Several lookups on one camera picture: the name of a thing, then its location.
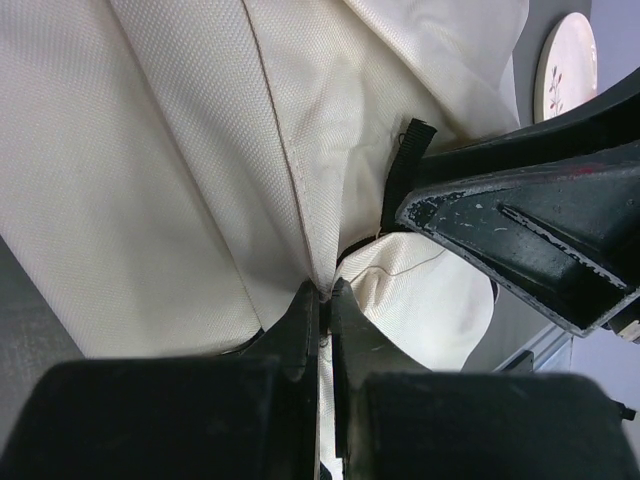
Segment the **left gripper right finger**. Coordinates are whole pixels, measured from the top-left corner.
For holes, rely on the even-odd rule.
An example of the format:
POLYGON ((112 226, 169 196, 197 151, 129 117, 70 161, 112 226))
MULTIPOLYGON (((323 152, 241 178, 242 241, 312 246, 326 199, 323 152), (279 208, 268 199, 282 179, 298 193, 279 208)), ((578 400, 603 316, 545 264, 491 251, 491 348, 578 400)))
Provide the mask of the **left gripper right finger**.
POLYGON ((635 479, 619 406, 571 374, 433 372, 339 280, 330 301, 335 449, 348 479, 635 479))

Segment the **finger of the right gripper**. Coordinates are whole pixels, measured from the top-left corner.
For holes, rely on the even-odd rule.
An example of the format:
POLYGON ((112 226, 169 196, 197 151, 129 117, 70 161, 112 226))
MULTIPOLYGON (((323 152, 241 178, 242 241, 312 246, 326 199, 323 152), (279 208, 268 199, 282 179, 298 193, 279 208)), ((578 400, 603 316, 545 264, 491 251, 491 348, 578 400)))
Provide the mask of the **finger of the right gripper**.
POLYGON ((576 336, 639 319, 639 144, 411 192, 397 222, 576 336))
POLYGON ((423 157, 419 188, 598 152, 639 138, 639 72, 550 120, 423 157))

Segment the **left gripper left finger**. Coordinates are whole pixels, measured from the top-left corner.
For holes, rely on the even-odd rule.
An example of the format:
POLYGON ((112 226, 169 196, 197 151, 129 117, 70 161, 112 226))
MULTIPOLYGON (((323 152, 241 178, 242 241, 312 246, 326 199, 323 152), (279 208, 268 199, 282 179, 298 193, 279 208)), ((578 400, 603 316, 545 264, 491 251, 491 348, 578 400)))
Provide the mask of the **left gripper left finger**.
POLYGON ((316 479, 319 295, 310 283, 246 348, 74 361, 28 398, 5 479, 316 479))

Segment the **cream canvas backpack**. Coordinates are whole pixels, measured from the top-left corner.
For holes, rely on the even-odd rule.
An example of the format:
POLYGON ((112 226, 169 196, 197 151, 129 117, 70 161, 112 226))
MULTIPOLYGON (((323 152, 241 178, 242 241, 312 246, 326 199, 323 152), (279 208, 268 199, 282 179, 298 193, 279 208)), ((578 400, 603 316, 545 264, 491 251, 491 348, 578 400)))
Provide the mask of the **cream canvas backpack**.
POLYGON ((460 371, 487 275, 381 224, 401 129, 516 130, 525 1, 5 1, 1 235, 87 360, 226 354, 304 282, 460 371))

